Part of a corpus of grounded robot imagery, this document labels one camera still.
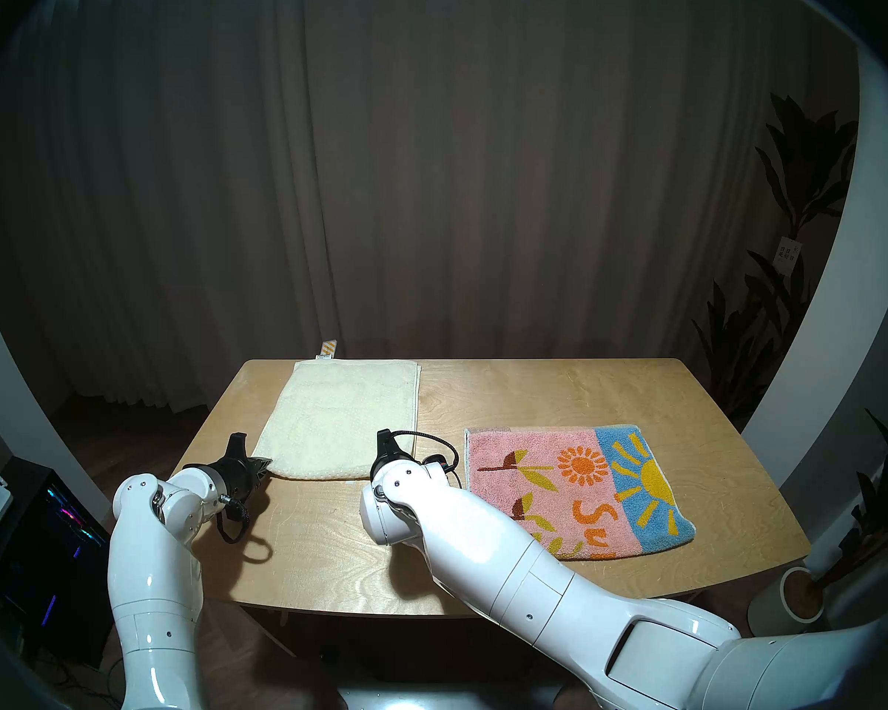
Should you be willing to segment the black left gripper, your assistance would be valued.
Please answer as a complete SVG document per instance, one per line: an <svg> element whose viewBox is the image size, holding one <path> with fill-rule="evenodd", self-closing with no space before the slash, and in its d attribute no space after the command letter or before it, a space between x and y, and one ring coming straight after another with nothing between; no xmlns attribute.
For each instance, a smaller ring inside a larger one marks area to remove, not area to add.
<svg viewBox="0 0 888 710"><path fill-rule="evenodd" d="M219 480L223 480L226 495L234 501L245 504L256 488L263 483L271 463L270 458L228 454L210 464L186 464L184 470L211 470Z"/></svg>

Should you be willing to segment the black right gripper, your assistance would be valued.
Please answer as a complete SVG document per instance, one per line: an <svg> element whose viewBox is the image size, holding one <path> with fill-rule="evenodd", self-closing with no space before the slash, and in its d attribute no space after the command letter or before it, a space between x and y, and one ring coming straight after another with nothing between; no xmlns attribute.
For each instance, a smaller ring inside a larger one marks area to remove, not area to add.
<svg viewBox="0 0 888 710"><path fill-rule="evenodd" d="M380 453L379 456L374 461L374 463L372 464L372 467L370 470L370 481L371 482L376 481L378 473L383 467L385 467L389 464L398 462L398 461L406 461L408 463L418 463L418 461L415 460L414 457L412 457L404 452L402 452L402 453ZM453 466L451 466L451 464L446 461L446 458L444 457L444 455L442 455L440 453L433 453L433 454L425 457L420 463L422 464L422 466L431 466L431 465L436 464L437 466L439 466L439 470L442 470L445 477L447 477L447 475L453 471Z"/></svg>

